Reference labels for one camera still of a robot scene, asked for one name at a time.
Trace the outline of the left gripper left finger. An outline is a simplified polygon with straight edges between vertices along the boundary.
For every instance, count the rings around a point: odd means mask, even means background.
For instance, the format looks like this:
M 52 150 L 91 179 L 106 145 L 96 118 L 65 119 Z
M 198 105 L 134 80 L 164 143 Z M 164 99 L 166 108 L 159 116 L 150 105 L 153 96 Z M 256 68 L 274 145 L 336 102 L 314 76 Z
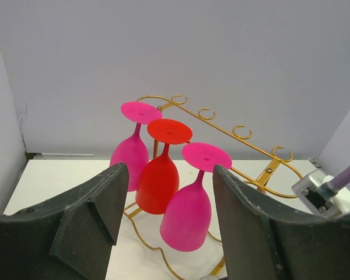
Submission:
M 126 164 L 115 164 L 41 203 L 0 215 L 0 279 L 104 279 L 128 180 Z

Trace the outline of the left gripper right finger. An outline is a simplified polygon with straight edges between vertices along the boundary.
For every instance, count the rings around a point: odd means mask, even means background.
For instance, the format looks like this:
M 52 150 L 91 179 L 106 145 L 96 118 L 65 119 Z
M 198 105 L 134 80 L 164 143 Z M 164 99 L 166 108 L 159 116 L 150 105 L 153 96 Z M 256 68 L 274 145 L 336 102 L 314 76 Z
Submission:
M 213 170 L 228 279 L 350 279 L 350 213 L 312 215 Z

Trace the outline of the pink plastic wine glass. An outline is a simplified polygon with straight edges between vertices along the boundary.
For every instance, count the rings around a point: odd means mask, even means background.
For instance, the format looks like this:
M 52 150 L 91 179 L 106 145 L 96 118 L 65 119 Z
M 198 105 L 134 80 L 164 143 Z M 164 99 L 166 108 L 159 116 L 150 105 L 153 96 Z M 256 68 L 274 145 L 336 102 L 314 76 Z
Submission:
M 203 186 L 204 175 L 212 173 L 216 165 L 229 169 L 232 158 L 221 148 L 202 142 L 188 143 L 181 152 L 184 160 L 198 169 L 198 175 L 170 200 L 160 224 L 160 235 L 171 248 L 191 252 L 204 244 L 211 223 L 212 208 Z
M 140 101 L 129 101 L 121 105 L 121 113 L 130 121 L 136 123 L 133 134 L 123 140 L 114 150 L 110 166 L 125 163 L 129 172 L 128 191 L 138 188 L 139 177 L 149 162 L 149 153 L 141 139 L 142 125 L 148 125 L 154 120 L 162 118 L 162 113 L 154 106 Z

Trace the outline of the red plastic wine glass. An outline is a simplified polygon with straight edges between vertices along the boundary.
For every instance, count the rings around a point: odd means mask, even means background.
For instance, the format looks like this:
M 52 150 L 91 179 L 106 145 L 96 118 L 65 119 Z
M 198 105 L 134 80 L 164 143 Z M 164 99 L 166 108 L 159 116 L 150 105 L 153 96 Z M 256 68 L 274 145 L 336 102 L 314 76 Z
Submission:
M 168 118 L 150 122 L 147 130 L 154 140 L 164 146 L 162 153 L 144 167 L 135 200 L 143 211 L 161 215 L 180 184 L 179 172 L 169 155 L 170 146 L 187 143 L 193 132 L 182 122 Z

